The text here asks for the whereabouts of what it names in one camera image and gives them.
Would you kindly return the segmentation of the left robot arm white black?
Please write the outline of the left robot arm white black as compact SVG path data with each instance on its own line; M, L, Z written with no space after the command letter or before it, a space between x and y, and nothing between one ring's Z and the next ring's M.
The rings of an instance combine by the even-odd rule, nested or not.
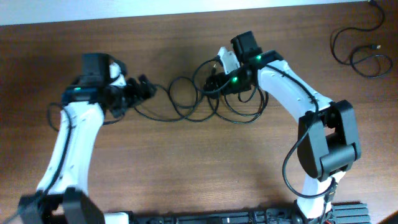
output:
M131 212L103 213L88 195L88 173L106 112L117 123L155 95L145 75L126 78L126 65L109 54L82 57L82 74L63 92L60 128L53 153L36 192L21 197L22 223L132 223Z

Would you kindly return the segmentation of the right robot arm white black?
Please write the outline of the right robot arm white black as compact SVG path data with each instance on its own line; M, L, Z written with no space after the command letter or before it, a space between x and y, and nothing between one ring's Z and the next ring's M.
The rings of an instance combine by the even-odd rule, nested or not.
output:
M287 153L282 176L297 196L286 223L358 223L359 207L332 204L340 180L361 158L353 105L333 101L305 83L275 50L263 52L251 31L231 39L214 57L223 71L207 78L211 98L252 86L273 96L298 124L297 142Z

